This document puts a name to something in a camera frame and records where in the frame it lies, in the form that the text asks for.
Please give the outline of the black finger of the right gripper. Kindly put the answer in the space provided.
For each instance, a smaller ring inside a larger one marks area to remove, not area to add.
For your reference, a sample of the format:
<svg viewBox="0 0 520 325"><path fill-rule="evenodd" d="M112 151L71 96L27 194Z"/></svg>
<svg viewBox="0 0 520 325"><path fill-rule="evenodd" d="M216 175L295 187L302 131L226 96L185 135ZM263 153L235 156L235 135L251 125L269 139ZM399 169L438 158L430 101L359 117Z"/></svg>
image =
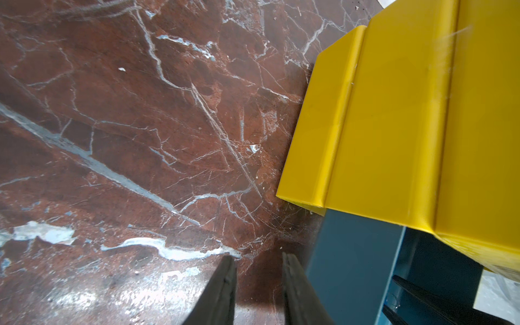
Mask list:
<svg viewBox="0 0 520 325"><path fill-rule="evenodd" d="M451 324L512 324L508 320L441 298L400 276L394 275L392 280Z"/></svg>
<svg viewBox="0 0 520 325"><path fill-rule="evenodd" d="M392 325L408 325L403 318L387 305L383 306L383 314Z"/></svg>

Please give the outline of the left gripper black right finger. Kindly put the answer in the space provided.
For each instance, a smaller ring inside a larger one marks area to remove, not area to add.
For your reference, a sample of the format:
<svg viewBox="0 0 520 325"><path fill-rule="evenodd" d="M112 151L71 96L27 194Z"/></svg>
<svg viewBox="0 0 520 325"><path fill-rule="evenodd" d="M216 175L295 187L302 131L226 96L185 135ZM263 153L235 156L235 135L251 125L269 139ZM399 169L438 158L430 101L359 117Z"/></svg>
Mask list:
<svg viewBox="0 0 520 325"><path fill-rule="evenodd" d="M285 324L334 324L294 254L282 254Z"/></svg>

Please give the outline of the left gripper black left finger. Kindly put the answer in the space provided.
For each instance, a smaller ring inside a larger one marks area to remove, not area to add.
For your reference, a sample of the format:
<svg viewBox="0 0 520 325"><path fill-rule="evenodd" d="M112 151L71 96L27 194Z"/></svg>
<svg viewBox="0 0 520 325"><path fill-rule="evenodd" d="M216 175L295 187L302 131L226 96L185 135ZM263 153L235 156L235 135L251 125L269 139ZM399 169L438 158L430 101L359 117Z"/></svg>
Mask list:
<svg viewBox="0 0 520 325"><path fill-rule="evenodd" d="M226 255L183 324L233 324L236 286L236 263L232 256Z"/></svg>

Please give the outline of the blue drawer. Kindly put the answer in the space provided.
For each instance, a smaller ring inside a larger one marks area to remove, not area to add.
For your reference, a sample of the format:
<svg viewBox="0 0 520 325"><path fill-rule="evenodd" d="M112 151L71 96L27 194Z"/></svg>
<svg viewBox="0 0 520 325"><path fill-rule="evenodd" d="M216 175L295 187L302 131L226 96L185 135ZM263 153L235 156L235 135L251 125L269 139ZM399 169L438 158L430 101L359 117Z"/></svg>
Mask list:
<svg viewBox="0 0 520 325"><path fill-rule="evenodd" d="M431 234L333 210L326 212L307 266L336 324L388 324L384 306L408 324L447 324L392 277L473 307L482 272Z"/></svg>

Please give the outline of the yellow drawer cabinet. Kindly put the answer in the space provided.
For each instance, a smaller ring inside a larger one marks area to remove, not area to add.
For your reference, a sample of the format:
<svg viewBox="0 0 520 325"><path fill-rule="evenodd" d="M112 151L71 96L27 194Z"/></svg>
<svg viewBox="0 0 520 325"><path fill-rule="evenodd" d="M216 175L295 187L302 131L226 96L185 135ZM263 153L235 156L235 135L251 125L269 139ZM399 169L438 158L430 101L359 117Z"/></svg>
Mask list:
<svg viewBox="0 0 520 325"><path fill-rule="evenodd" d="M519 2L394 1L322 51L276 195L519 280Z"/></svg>

